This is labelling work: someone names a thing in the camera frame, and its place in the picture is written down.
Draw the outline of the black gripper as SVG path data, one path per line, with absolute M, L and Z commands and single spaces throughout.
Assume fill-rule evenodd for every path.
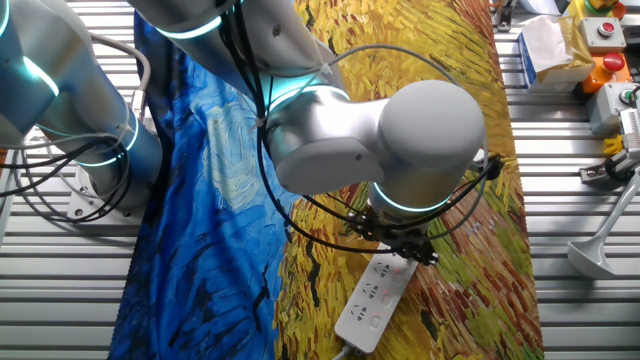
M 436 266 L 439 262 L 439 255 L 430 240 L 396 241 L 390 244 L 390 248 L 401 257 L 418 264 Z

